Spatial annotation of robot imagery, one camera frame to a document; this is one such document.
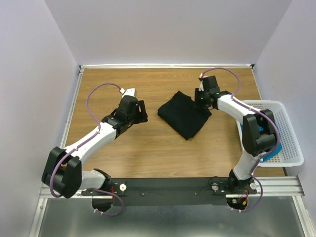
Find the black t shirt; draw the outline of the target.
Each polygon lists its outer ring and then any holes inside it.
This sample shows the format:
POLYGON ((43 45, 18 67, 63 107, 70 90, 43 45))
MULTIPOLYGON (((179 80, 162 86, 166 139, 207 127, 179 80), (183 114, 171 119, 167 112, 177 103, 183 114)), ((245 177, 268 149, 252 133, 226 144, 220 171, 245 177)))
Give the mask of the black t shirt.
POLYGON ((158 116, 185 140, 196 136, 211 116, 209 109, 198 108, 190 96, 177 91, 158 108, 158 116))

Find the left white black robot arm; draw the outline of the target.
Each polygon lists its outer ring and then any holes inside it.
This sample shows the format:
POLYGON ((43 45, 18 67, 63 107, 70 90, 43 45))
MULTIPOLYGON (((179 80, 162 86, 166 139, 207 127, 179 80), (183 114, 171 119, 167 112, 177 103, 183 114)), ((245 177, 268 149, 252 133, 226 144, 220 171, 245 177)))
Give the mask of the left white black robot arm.
POLYGON ((50 151, 41 181, 50 187, 55 197, 70 198, 84 189, 106 194, 110 187, 109 176, 99 169, 83 171, 83 165, 132 125, 147 121, 145 102, 134 96, 123 96, 118 108, 105 116, 89 134, 63 149, 55 147, 50 151))

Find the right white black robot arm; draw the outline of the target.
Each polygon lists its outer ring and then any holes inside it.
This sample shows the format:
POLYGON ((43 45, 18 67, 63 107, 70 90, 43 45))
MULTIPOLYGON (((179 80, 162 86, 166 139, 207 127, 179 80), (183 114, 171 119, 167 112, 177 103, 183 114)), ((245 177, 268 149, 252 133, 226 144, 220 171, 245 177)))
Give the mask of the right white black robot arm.
POLYGON ((234 194, 251 183, 252 175, 264 156, 275 150, 280 143, 273 112, 259 110, 238 100, 227 91, 219 89, 195 89, 198 108, 223 111, 242 125, 243 152, 237 165, 230 171, 227 187, 234 194))

